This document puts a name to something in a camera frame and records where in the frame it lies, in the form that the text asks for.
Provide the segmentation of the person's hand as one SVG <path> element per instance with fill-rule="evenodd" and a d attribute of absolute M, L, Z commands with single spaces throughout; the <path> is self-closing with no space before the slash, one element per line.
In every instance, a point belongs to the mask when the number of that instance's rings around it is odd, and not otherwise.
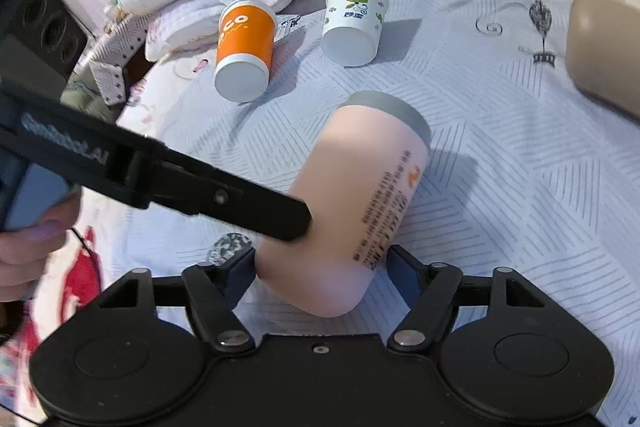
<path fill-rule="evenodd" d="M 1 233 L 1 301 L 24 300 L 32 283 L 44 272 L 48 256 L 66 243 L 80 210 L 81 193 L 75 191 L 51 207 L 32 227 Z"/>

